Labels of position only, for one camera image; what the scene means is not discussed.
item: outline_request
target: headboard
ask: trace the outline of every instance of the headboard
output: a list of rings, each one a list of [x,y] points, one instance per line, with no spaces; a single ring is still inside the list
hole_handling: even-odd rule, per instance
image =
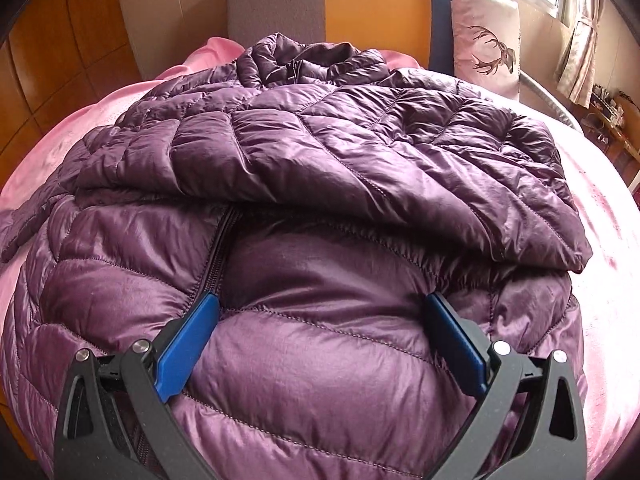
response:
[[[454,73],[450,0],[227,0],[227,13],[229,38],[245,46],[278,31],[301,43],[397,50]]]

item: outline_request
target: pink bedsheet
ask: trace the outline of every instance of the pink bedsheet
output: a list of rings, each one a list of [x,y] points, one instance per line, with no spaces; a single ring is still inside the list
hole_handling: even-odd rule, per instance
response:
[[[0,209],[19,206],[46,180],[73,143],[94,126],[112,124],[162,80],[229,62],[243,50],[233,41],[211,38],[184,64],[166,70],[155,80],[117,90],[70,115],[16,169],[0,194]],[[383,54],[392,68],[418,66],[404,54]],[[640,412],[640,367],[628,366],[636,354],[640,327],[640,294],[636,291],[636,283],[640,283],[640,212],[615,168],[580,133],[523,104],[493,94],[491,97],[498,104],[533,115],[548,125],[593,247],[593,258],[586,270],[572,275],[584,328],[584,370],[589,384],[584,416],[591,480],[615,453]],[[30,243],[1,269],[0,319],[4,319],[29,247]]]

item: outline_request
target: blue gripper pad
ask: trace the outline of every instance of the blue gripper pad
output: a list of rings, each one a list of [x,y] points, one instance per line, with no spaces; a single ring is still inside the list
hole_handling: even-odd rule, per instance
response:
[[[193,367],[218,324],[218,298],[213,294],[207,294],[187,316],[188,319],[158,359],[156,391],[162,402],[167,402],[169,397],[179,394],[187,383]]]
[[[425,331],[432,347],[465,395],[483,397],[488,390],[489,340],[475,323],[461,319],[441,294],[429,294],[426,308]]]

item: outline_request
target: deer print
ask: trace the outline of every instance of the deer print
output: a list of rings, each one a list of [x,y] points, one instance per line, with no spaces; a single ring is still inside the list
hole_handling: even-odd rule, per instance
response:
[[[508,48],[503,42],[501,42],[497,36],[492,33],[488,28],[480,27],[479,25],[473,25],[468,27],[476,32],[474,41],[482,40],[482,38],[489,38],[485,43],[493,43],[494,46],[500,50],[500,57],[493,61],[482,61],[474,56],[476,64],[474,68],[483,75],[491,75],[498,72],[498,67],[504,65],[509,69],[509,73],[513,74],[513,65],[516,59],[516,53],[512,48]]]

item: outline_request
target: jacket zipper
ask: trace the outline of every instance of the jacket zipper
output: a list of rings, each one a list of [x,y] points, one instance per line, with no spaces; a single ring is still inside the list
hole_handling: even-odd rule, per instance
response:
[[[230,234],[240,217],[240,210],[236,206],[229,205],[220,218],[220,224],[216,231],[216,238],[213,241],[213,245],[209,253],[207,274],[200,285],[195,301],[198,301],[205,293],[210,292],[211,294],[217,295],[220,292],[220,276],[222,275],[223,264],[226,256],[228,255],[231,243],[233,242],[233,237],[231,237]],[[136,448],[138,460],[140,460],[142,465],[147,466],[148,464],[146,462],[148,460],[151,447],[146,439],[144,431],[142,431],[142,428],[140,428],[140,439]]]

